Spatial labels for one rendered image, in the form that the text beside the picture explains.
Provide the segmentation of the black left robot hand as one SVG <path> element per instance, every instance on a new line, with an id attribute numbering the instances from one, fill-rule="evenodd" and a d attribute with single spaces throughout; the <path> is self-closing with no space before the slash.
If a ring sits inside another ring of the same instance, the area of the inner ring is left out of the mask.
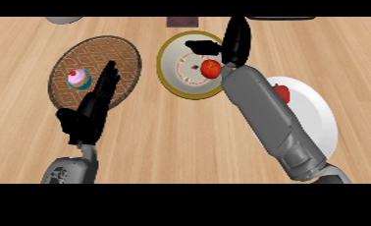
<path id="1" fill-rule="evenodd" d="M 61 131 L 69 135 L 69 144 L 95 144 L 99 139 L 119 79 L 116 62 L 110 61 L 99 74 L 94 90 L 85 94 L 77 108 L 74 110 L 60 108 L 55 111 L 54 116 Z"/>

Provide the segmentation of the white plate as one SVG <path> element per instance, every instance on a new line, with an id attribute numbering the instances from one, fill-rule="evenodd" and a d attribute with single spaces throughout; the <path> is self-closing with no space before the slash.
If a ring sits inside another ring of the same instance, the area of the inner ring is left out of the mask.
<path id="1" fill-rule="evenodd" d="M 337 144 L 337 125 L 331 109 L 317 92 L 298 80 L 288 77 L 269 77 L 267 83 L 284 85 L 289 89 L 289 102 L 285 106 L 294 113 L 301 128 L 307 133 L 325 157 L 329 157 Z M 251 128 L 264 150 L 272 152 L 282 143 L 286 125 L 285 117 L 269 101 L 256 111 Z"/>

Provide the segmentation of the white bowl with yellow rim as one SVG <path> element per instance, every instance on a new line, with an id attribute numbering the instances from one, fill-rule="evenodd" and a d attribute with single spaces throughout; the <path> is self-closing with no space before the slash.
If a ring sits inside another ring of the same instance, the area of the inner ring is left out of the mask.
<path id="1" fill-rule="evenodd" d="M 222 55 L 195 54 L 185 46 L 186 41 L 195 40 L 222 43 L 213 34 L 188 30 L 164 41 L 155 55 L 155 74 L 163 87 L 176 96 L 192 100 L 208 98 L 222 90 L 222 77 L 207 79 L 201 75 L 201 63 L 214 60 L 222 64 Z"/>

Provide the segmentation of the grey round object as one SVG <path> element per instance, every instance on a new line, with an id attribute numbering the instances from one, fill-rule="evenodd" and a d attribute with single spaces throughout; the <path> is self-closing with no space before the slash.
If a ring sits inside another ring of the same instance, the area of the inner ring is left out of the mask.
<path id="1" fill-rule="evenodd" d="M 45 17 L 45 19 L 55 25 L 67 25 L 76 22 L 82 17 Z"/>

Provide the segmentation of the pink frosted cupcake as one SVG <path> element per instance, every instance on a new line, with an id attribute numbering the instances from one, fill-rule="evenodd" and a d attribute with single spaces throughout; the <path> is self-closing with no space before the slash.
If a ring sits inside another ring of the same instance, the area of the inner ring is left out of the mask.
<path id="1" fill-rule="evenodd" d="M 70 88 L 85 89 L 91 86 L 91 76 L 85 69 L 74 69 L 67 73 L 66 84 Z"/>

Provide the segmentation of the dark purple rectangular object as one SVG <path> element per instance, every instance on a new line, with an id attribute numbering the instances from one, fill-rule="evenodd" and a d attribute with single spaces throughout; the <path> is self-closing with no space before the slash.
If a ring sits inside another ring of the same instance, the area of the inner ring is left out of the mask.
<path id="1" fill-rule="evenodd" d="M 166 26 L 169 28 L 195 28 L 198 26 L 197 17 L 167 17 Z"/>

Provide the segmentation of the red apple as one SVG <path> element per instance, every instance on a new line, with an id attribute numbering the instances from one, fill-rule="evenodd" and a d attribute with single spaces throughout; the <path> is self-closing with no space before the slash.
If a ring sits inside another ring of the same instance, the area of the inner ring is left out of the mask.
<path id="1" fill-rule="evenodd" d="M 289 102 L 289 89 L 284 85 L 278 85 L 278 84 L 273 85 L 272 89 L 275 90 L 284 103 L 288 103 Z"/>

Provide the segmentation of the brown round patterned placemat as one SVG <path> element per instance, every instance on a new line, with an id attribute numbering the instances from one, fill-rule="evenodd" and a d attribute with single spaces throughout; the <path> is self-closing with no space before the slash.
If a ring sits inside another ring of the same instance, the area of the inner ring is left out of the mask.
<path id="1" fill-rule="evenodd" d="M 94 89 L 108 61 L 116 63 L 120 76 L 108 108 L 114 108 L 126 99 L 139 80 L 139 52 L 123 38 L 101 35 L 73 45 L 52 66 L 46 94 L 55 108 L 76 109 L 85 94 Z M 74 70 L 83 70 L 88 75 L 77 85 L 67 82 L 67 74 Z"/>

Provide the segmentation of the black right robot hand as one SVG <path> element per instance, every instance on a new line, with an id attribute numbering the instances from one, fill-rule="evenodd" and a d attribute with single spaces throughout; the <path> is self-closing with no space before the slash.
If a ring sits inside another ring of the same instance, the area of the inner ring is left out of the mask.
<path id="1" fill-rule="evenodd" d="M 244 65 L 250 51 L 250 27 L 244 17 L 231 17 L 223 42 L 186 40 L 185 46 L 197 55 L 222 55 L 222 63 L 236 68 Z"/>

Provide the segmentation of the red tomato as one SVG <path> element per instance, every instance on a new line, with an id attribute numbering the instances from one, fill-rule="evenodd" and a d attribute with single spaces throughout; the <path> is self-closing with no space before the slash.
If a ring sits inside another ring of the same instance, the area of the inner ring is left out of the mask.
<path id="1" fill-rule="evenodd" d="M 204 60 L 200 72 L 205 79 L 214 79 L 220 74 L 220 63 L 216 60 Z"/>

